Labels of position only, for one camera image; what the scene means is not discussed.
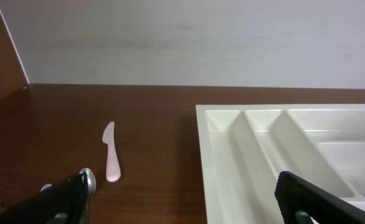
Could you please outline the steel teaspoon left one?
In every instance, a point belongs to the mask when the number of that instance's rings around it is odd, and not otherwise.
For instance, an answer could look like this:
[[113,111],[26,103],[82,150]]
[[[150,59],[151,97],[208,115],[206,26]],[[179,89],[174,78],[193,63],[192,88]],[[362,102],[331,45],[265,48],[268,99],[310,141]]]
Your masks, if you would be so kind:
[[45,189],[47,189],[47,188],[49,188],[49,187],[51,187],[52,186],[52,184],[45,184],[42,188],[41,188],[41,190],[40,191],[43,191],[43,190],[45,190]]

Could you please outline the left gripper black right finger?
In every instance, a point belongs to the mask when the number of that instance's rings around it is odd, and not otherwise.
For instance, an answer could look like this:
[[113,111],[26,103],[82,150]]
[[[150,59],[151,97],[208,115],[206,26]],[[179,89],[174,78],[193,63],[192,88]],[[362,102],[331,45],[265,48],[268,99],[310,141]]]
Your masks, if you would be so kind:
[[289,171],[279,174],[274,194],[285,224],[365,224],[365,211]]

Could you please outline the steel teaspoon right one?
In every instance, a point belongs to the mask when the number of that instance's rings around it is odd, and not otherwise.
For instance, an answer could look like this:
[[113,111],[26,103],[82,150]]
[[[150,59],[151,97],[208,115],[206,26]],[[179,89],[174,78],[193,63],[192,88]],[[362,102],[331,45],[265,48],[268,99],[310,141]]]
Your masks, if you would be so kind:
[[89,168],[84,168],[80,173],[86,175],[86,183],[88,185],[88,200],[85,203],[85,209],[83,211],[80,224],[90,223],[90,202],[96,191],[96,179],[94,173]]

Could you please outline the steel teaspoon one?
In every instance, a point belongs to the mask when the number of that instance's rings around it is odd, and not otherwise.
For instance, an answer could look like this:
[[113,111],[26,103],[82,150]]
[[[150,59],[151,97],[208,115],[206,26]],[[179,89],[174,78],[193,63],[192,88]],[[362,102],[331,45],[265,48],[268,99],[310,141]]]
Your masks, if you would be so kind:
[[80,224],[90,223],[90,202],[96,191],[96,179],[94,173],[89,168],[84,168],[80,173],[86,175],[86,183],[88,185],[88,200],[85,203],[85,209],[83,211]]
[[45,190],[45,189],[47,189],[47,188],[49,188],[49,187],[51,187],[52,186],[52,184],[45,184],[42,188],[41,188],[41,190],[40,191],[43,191],[43,190]]

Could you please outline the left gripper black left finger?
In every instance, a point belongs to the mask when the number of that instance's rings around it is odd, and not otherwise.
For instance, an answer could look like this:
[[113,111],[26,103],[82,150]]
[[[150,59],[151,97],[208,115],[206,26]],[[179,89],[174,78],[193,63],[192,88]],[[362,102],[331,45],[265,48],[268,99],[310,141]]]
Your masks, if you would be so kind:
[[75,174],[0,214],[0,224],[48,223],[59,213],[67,223],[79,223],[88,199],[86,174]]

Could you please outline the pink plastic knife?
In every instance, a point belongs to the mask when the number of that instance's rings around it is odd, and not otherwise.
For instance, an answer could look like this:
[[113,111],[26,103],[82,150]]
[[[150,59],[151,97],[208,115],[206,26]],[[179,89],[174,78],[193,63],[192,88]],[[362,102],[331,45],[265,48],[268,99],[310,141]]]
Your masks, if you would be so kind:
[[108,123],[103,132],[102,141],[107,145],[106,180],[116,182],[121,178],[121,168],[114,140],[114,121]]

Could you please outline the white plastic cutlery tray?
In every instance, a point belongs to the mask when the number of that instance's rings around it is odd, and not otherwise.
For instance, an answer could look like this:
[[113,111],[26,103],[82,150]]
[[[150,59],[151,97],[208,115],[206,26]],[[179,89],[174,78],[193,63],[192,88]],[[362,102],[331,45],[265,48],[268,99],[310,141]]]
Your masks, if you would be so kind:
[[282,223],[289,171],[365,211],[365,104],[198,105],[208,223]]

